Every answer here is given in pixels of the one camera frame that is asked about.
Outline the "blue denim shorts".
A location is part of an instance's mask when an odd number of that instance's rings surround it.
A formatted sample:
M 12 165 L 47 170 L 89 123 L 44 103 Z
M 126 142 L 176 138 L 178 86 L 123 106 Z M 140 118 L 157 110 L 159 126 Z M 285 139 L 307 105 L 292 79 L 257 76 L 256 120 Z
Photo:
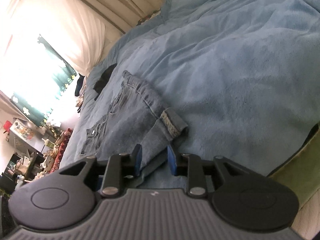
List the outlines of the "blue denim shorts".
M 98 161 L 131 153 L 142 146 L 141 184 L 167 160 L 167 146 L 188 130 L 187 123 L 169 107 L 146 81 L 123 72 L 121 90 L 108 112 L 87 130 L 82 155 L 95 155 Z

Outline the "red patterned tablecloth table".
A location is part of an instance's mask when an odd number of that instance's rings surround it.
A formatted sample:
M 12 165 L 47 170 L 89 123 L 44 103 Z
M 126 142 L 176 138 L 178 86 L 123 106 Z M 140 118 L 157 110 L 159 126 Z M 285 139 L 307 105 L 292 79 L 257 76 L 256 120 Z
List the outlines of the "red patterned tablecloth table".
M 73 133 L 73 129 L 68 128 L 61 134 L 59 139 L 57 139 L 55 144 L 57 147 L 57 154 L 55 155 L 55 160 L 53 162 L 50 173 L 53 173 L 54 171 L 57 171 L 59 169 L 61 160 L 63 158 L 63 154 L 66 150 L 66 147 L 69 143 L 72 133 Z

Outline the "black cat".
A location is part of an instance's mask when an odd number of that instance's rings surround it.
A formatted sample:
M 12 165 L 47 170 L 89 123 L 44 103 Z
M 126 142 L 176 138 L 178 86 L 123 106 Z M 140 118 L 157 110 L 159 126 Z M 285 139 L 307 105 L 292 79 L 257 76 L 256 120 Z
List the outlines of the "black cat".
M 109 66 L 100 76 L 99 80 L 95 83 L 93 89 L 96 92 L 96 96 L 94 98 L 94 100 L 96 101 L 97 98 L 99 97 L 99 95 L 101 94 L 101 92 L 103 91 L 104 87 L 107 85 L 107 83 L 110 80 L 110 77 L 112 75 L 112 72 L 114 71 L 114 69 L 116 68 L 117 64 L 112 64 L 111 66 Z

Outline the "dark blue pillow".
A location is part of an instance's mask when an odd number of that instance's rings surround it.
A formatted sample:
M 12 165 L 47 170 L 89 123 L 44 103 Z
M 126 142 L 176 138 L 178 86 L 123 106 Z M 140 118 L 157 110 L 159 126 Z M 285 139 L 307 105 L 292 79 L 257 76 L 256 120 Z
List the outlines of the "dark blue pillow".
M 85 76 L 79 74 L 79 78 L 76 82 L 76 88 L 74 92 L 74 96 L 78 97 L 80 95 L 80 90 L 82 89 L 83 83 L 84 83 Z

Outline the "grey refrigerator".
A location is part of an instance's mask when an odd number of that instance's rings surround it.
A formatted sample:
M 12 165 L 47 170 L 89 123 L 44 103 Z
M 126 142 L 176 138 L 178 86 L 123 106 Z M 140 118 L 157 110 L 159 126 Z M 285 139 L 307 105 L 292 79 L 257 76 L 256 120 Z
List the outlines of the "grey refrigerator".
M 44 137 L 32 122 L 14 119 L 9 132 L 9 143 L 21 153 L 42 153 Z

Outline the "blue fleece blanket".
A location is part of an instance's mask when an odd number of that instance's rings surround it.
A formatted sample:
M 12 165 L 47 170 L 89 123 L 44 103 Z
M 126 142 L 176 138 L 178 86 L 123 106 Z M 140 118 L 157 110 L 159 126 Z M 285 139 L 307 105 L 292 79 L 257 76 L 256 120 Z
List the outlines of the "blue fleece blanket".
M 95 83 L 115 63 L 95 101 Z M 221 155 L 267 175 L 319 122 L 319 0 L 165 0 L 93 68 L 61 167 L 87 156 L 80 153 L 87 130 L 108 112 L 124 71 L 187 123 L 171 142 L 180 152 Z M 136 186 L 185 184 L 166 161 Z

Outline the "white sheer curtain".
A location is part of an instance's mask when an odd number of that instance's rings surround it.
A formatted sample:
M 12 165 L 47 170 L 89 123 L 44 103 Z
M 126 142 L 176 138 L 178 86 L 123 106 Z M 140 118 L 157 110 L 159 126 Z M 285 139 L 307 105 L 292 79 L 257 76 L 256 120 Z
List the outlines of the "white sheer curtain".
M 106 30 L 80 0 L 1 0 L 1 55 L 15 38 L 40 34 L 86 76 L 101 58 Z

